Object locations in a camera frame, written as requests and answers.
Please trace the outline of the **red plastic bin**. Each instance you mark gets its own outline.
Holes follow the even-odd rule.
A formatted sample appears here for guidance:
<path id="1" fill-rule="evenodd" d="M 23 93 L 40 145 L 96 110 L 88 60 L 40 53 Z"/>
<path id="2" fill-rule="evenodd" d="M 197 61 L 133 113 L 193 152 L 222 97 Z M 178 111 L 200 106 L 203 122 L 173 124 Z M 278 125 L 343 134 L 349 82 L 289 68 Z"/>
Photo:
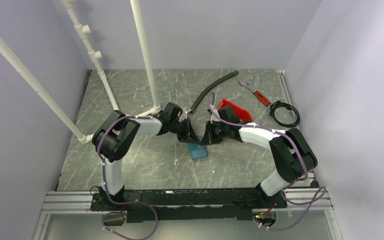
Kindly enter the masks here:
<path id="1" fill-rule="evenodd" d="M 252 116 L 250 115 L 250 113 L 235 105 L 234 103 L 232 103 L 231 101 L 227 100 L 227 99 L 222 99 L 221 102 L 217 105 L 216 109 L 219 110 L 223 107 L 226 107 L 226 106 L 231 106 L 235 112 L 235 114 L 239 117 L 239 119 L 241 121 L 249 121 L 249 122 L 253 122 L 253 119 L 252 119 Z"/>

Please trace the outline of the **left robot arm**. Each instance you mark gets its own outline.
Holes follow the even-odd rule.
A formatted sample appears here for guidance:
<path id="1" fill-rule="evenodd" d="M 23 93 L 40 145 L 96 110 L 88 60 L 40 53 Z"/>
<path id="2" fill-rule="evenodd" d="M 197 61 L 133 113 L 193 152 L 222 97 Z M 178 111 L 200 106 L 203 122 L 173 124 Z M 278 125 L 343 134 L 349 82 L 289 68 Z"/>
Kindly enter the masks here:
<path id="1" fill-rule="evenodd" d="M 161 136 L 175 134 L 181 143 L 198 144 L 189 118 L 180 119 L 183 110 L 169 102 L 163 110 L 147 116 L 126 115 L 114 110 L 92 137 L 92 144 L 102 165 L 101 189 L 106 193 L 104 204 L 111 210 L 124 203 L 122 159 L 128 153 L 137 135 Z"/>

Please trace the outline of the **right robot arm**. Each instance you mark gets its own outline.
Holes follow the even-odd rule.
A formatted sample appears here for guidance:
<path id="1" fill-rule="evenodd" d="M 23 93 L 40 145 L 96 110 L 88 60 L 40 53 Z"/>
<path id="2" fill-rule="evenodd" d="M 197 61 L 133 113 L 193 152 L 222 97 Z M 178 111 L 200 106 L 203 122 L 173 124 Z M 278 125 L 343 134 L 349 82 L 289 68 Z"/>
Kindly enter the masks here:
<path id="1" fill-rule="evenodd" d="M 230 138 L 241 143 L 250 143 L 269 150 L 275 170 L 258 186 L 256 203 L 267 208 L 275 201 L 275 194 L 308 175 L 318 165 L 318 160 L 297 128 L 276 130 L 242 121 L 230 105 L 214 114 L 216 120 L 206 122 L 200 145 L 221 143 Z"/>

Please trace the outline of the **blue card holder wallet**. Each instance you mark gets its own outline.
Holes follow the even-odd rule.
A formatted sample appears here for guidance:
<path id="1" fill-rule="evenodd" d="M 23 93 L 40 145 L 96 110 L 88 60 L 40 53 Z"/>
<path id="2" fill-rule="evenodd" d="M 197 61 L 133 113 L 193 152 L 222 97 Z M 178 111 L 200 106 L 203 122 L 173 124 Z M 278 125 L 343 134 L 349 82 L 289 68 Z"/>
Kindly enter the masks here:
<path id="1" fill-rule="evenodd" d="M 206 146 L 202 146 L 199 143 L 188 143 L 187 146 L 192 161 L 197 161 L 208 157 Z"/>

